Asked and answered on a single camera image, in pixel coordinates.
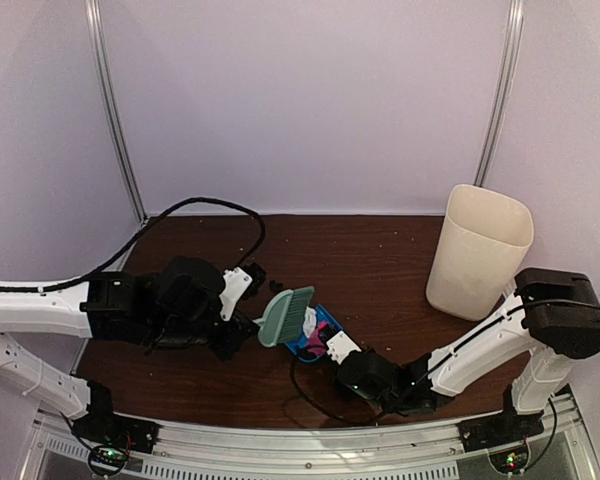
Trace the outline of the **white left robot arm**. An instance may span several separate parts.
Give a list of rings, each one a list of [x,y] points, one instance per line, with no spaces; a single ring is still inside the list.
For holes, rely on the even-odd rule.
[[[226,360],[255,332],[237,306],[265,277],[256,264],[219,271],[205,260],[177,257],[158,273],[0,282],[0,377],[71,420],[84,418],[101,443],[113,444],[124,424],[113,414],[109,390],[57,368],[43,341],[121,342],[147,352],[206,345]]]

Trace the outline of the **green hand brush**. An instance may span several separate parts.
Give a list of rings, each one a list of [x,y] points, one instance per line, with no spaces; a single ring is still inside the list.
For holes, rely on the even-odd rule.
[[[262,317],[254,321],[259,327],[259,343],[266,348],[272,348],[298,340],[303,333],[306,310],[314,291],[313,286],[306,286],[287,289],[274,296]]]

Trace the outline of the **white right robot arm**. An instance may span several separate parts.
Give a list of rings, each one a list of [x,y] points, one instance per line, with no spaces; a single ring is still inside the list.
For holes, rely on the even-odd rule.
[[[362,349],[346,333],[327,340],[344,387],[384,415],[433,413],[523,352],[529,361],[493,419],[499,440],[515,440],[542,412],[573,364],[600,353],[600,302],[581,273],[526,268],[490,316],[454,342],[399,365]]]

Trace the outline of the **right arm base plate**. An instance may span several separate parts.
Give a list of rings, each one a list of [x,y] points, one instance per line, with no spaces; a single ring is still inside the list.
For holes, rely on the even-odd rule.
[[[516,412],[505,411],[464,420],[457,428],[465,452],[521,442],[544,432],[542,413],[518,415]]]

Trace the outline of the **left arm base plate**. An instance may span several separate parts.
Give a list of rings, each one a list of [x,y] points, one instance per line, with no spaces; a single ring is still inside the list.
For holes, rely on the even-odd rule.
[[[111,414],[89,414],[72,423],[79,437],[97,444],[151,454],[159,433],[159,425],[148,420]]]

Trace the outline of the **blue plastic dustpan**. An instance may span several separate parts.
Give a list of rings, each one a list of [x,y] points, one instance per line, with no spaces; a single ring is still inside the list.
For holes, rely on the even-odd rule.
[[[311,308],[314,308],[316,310],[318,324],[321,322],[326,322],[328,324],[328,326],[324,328],[324,330],[322,331],[322,333],[320,335],[321,339],[325,341],[325,345],[326,345],[326,341],[329,340],[332,336],[334,336],[339,331],[342,331],[342,327],[337,322],[337,320],[322,305],[317,305],[317,306],[311,307]],[[328,356],[327,353],[325,353],[324,355],[319,356],[319,357],[315,357],[315,356],[309,354],[305,349],[308,339],[309,338],[306,338],[304,336],[303,331],[302,331],[302,325],[301,325],[299,337],[296,340],[287,342],[285,344],[285,346],[296,356],[296,358],[300,362],[305,363],[305,364],[316,363],[317,361],[321,360],[322,358]]]

